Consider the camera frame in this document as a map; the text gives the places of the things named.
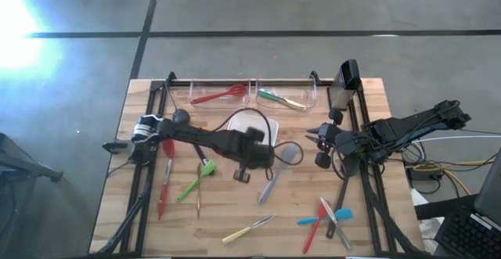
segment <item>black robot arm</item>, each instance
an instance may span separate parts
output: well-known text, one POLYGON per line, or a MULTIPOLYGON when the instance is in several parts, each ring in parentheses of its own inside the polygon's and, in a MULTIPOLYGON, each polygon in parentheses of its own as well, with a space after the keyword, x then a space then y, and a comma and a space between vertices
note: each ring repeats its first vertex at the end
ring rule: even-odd
POLYGON ((170 119, 157 115, 145 115, 139 118, 134 127, 132 142, 136 145, 157 145, 171 138, 213 149, 217 154, 240 164, 239 174, 235 179, 248 182, 245 169, 270 168, 275 158, 274 149, 262 145, 265 133, 255 128, 248 128, 245 133, 237 130, 207 131, 189 125, 176 124, 170 119))
POLYGON ((339 110, 331 110, 333 123, 324 123, 318 128, 317 146, 321 153, 315 162, 323 168, 330 166, 327 156, 332 147, 345 156, 356 155, 357 160, 367 160, 380 164, 392 153, 406 147, 412 141, 436 130, 457 130, 471 120, 460 109, 458 101, 443 101, 430 110, 413 114, 405 118, 379 119, 362 126, 361 131, 341 130, 342 115, 335 115, 339 110))

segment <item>butcher block tabletop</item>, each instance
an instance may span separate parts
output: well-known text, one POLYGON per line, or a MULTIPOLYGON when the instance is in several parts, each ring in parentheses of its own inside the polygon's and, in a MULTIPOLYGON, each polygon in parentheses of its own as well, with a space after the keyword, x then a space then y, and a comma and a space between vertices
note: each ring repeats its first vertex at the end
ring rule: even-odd
MULTIPOLYGON (((145 112, 150 83, 151 80, 130 82, 117 138, 130 140, 136 121, 145 112)), ((390 117, 382 79, 364 78, 362 83, 370 120, 390 117)), ((227 89, 227 87, 210 88, 227 89)), ((192 126, 216 128, 234 111, 196 109, 189 103, 189 87, 170 87, 169 90, 177 107, 189 112, 192 126)), ((355 108, 359 111, 358 100, 354 101, 355 108)), ((250 96, 249 107, 258 107, 254 90, 250 96)), ((174 104, 168 99, 164 116, 171 117, 174 110, 174 104)), ((265 114, 279 123, 277 144, 284 141, 298 142, 305 156, 300 164, 289 166, 282 172, 269 198, 262 205, 258 204, 258 199, 268 183, 264 170, 247 171, 251 175, 248 184, 234 181, 233 173, 238 164, 218 156, 210 149, 203 148, 207 157, 218 166, 215 174, 203 178, 200 184, 201 209, 200 219, 197 219, 196 190, 193 190, 181 203, 176 203, 176 198, 196 178, 200 160, 192 145, 176 141, 175 159, 169 178, 168 202, 165 214, 159 221, 157 203, 168 163, 163 151, 159 150, 142 255, 144 257, 373 255, 366 203, 359 176, 350 179, 343 205, 352 209, 354 217, 349 221, 340 222, 340 227, 351 240, 352 249, 346 250, 338 236, 327 239, 325 234, 329 222, 322 221, 309 251, 306 254, 301 252, 312 225, 297 225, 296 221, 316 216, 320 196, 335 203, 342 181, 334 174, 332 168, 325 170, 315 165, 315 155, 318 152, 316 144, 305 138, 307 129, 316 128, 322 122, 329 122, 326 87, 317 88, 316 104, 307 113, 297 115, 291 112, 292 110, 288 112, 267 110, 265 114), (275 217, 267 224, 250 230, 229 244, 222 243, 222 239, 226 236, 252 225, 267 215, 275 217)), ((362 120, 360 117, 362 116, 359 113, 359 123, 362 120)), ((351 129, 348 112, 344 113, 341 127, 346 130, 351 129)), ((276 154, 280 155, 281 150, 276 149, 276 154)), ((114 155, 110 162, 110 170, 123 164, 127 157, 126 154, 114 155)), ((390 214, 411 242, 423 249, 423 240, 404 168, 398 161, 389 160, 385 165, 383 180, 390 214)), ((90 252, 103 247, 124 220, 132 184, 133 166, 127 165, 115 171, 106 180, 90 252)), ((386 239, 379 215, 377 219, 385 249, 386 239)), ((136 217, 132 226, 130 246, 134 246, 135 243, 138 221, 139 217, 136 217)))

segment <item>red handle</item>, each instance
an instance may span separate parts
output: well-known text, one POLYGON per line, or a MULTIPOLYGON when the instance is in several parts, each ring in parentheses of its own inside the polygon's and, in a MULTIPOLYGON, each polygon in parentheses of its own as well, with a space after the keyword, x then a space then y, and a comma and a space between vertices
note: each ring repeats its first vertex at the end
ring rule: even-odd
POLYGON ((310 231, 310 234, 308 235, 308 238, 306 239, 305 244, 303 246, 303 254, 306 254, 308 252, 308 249, 310 249, 310 246, 312 245, 313 237, 315 236, 316 229, 319 227, 321 220, 322 220, 322 218, 318 218, 318 220, 316 221, 312 230, 310 231))
POLYGON ((167 190, 168 185, 163 184, 162 190, 160 191, 160 200, 158 201, 158 220, 162 218, 162 215, 165 212, 165 205, 167 204, 167 190))
POLYGON ((208 95, 208 96, 204 96, 201 98, 193 99, 191 101, 191 103, 192 104, 205 103, 206 101, 210 101, 211 99, 216 99, 216 98, 219 98, 220 96, 229 95, 229 94, 231 94, 231 91, 226 91, 226 92, 222 92, 222 93, 215 94, 215 95, 208 95))

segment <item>clear plastic container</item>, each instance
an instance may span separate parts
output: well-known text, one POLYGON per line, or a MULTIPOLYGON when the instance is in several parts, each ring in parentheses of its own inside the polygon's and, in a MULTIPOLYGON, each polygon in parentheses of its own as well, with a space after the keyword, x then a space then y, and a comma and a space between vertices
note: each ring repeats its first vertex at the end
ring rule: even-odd
POLYGON ((313 77, 283 82, 257 79, 255 98, 260 110, 307 113, 316 104, 316 81, 313 77))
POLYGON ((251 100, 251 81, 246 80, 227 80, 217 84, 210 81, 192 80, 189 86, 189 103, 198 110, 237 110, 247 107, 251 100), (233 85, 243 85, 245 87, 243 94, 222 95, 204 102, 198 103, 196 100, 208 96, 215 96, 227 92, 233 85))

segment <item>kitchen utensil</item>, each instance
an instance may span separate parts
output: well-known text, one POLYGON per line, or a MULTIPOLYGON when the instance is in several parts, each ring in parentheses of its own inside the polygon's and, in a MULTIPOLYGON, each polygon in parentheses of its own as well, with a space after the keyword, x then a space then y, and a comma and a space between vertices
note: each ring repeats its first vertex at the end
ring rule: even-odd
POLYGON ((319 210, 317 212, 317 220, 315 222, 315 225, 313 225, 313 228, 310 231, 308 238, 306 238, 305 244, 303 246, 303 254, 306 254, 308 252, 308 249, 310 249, 310 246, 312 245, 313 237, 315 236, 316 229, 319 227, 320 221, 325 216, 327 216, 327 211, 326 211, 325 207, 323 206, 323 204, 320 203, 319 210))
POLYGON ((171 175, 172 161, 175 155, 174 140, 166 139, 162 142, 162 150, 165 155, 169 158, 167 163, 167 168, 165 168, 164 181, 162 182, 162 190, 160 191, 160 199, 158 200, 158 221, 161 220, 162 215, 165 212, 165 206, 167 205, 167 194, 168 194, 168 181, 171 175))
MULTIPOLYGON (((334 212, 332 211, 332 209, 330 209, 330 203, 328 203, 325 199, 323 199, 323 197, 320 197, 320 202, 322 202, 322 205, 325 208, 325 211, 327 211, 327 214, 329 215, 332 222, 335 225, 337 225, 337 219, 336 216, 334 216, 334 212)), ((341 227, 337 226, 336 232, 341 238, 341 242, 343 243, 344 247, 350 250, 351 249, 350 240, 348 239, 348 237, 346 237, 341 227)))
POLYGON ((250 225, 250 226, 248 226, 246 228, 243 228, 243 229, 239 230, 238 232, 233 233, 232 235, 226 236, 224 239, 222 239, 222 243, 223 244, 231 243, 233 240, 238 239, 239 237, 241 237, 246 232, 249 232, 251 229, 255 229, 257 227, 260 227, 260 226, 268 223, 274 217, 275 217, 275 215, 266 216, 266 217, 262 218, 261 220, 253 223, 252 225, 250 225))
MULTIPOLYGON (((336 216, 336 219, 338 221, 351 220, 351 219, 353 219, 353 211, 351 211, 350 208, 341 208, 340 210, 338 210, 334 213, 334 216, 336 216)), ((318 219, 317 217, 302 218, 302 219, 297 220, 296 224, 307 225, 307 224, 315 223, 317 219, 318 219)), ((329 215, 325 216, 322 219, 322 221, 327 220, 327 219, 330 219, 329 215)))
POLYGON ((293 110, 305 110, 306 109, 306 106, 303 106, 300 103, 296 103, 292 99, 284 98, 281 95, 278 95, 274 92, 270 92, 270 91, 265 90, 263 88, 259 88, 258 96, 265 98, 265 99, 269 99, 269 100, 278 102, 278 103, 282 103, 284 106, 288 106, 293 110))
POLYGON ((234 95, 237 97, 243 97, 243 96, 245 96, 246 93, 247 93, 247 88, 245 88, 245 86, 242 84, 237 84, 237 85, 231 86, 229 88, 229 90, 226 92, 221 92, 221 93, 218 93, 215 95, 207 95, 207 96, 204 96, 201 98, 192 99, 191 103, 192 104, 204 103, 206 101, 210 101, 212 99, 216 99, 216 98, 222 97, 224 95, 234 95))
MULTIPOLYGON (((294 158, 296 157, 298 152, 299 152, 299 149, 296 145, 288 145, 285 147, 285 149, 282 150, 281 158, 284 161, 291 163, 292 160, 294 160, 294 158)), ((276 184, 276 180, 278 180, 280 173, 286 167, 287 167, 287 163, 282 162, 280 164, 280 167, 275 171, 275 174, 273 174, 272 180, 268 182, 268 184, 265 187, 265 190, 263 191, 263 193, 259 197, 259 201, 258 201, 259 204, 263 204, 268 199, 269 193, 272 191, 273 187, 276 184)))
MULTIPOLYGON (((205 177, 209 175, 216 169, 216 167, 216 163, 213 160, 209 160, 209 162, 202 167, 200 176, 205 177)), ((196 178, 191 184, 189 184, 188 187, 179 194, 177 202, 181 202, 188 195, 188 193, 192 191, 199 180, 200 178, 196 178)))
POLYGON ((172 159, 167 163, 167 168, 165 169, 164 182, 162 183, 162 190, 160 191, 160 200, 158 201, 158 221, 161 220, 162 215, 165 212, 165 206, 167 205, 167 194, 168 194, 168 181, 172 169, 172 159))
POLYGON ((198 183, 196 184, 196 218, 200 219, 200 183, 202 182, 202 163, 198 164, 198 168, 196 170, 196 173, 198 174, 198 183))

